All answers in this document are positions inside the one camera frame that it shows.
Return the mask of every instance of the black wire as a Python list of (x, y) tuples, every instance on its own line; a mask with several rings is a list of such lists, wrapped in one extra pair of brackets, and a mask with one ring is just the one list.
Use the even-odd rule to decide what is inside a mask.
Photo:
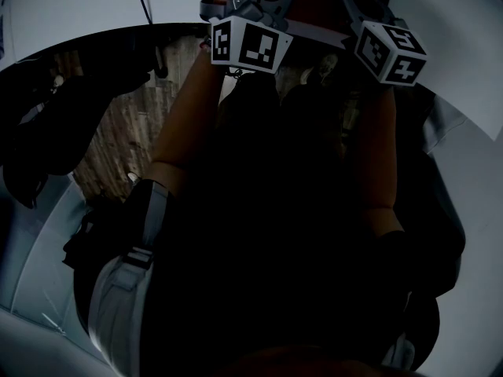
[(143, 7), (143, 11), (145, 11), (145, 16), (147, 17), (147, 21), (149, 22), (150, 25), (152, 25), (152, 20), (150, 19), (149, 11), (147, 10), (147, 7), (145, 6), (145, 2), (143, 0), (140, 0), (141, 6)]
[(226, 75), (228, 75), (229, 77), (233, 77), (235, 79), (239, 79), (243, 75), (243, 70), (238, 68), (235, 72), (231, 72), (231, 70), (227, 69)]

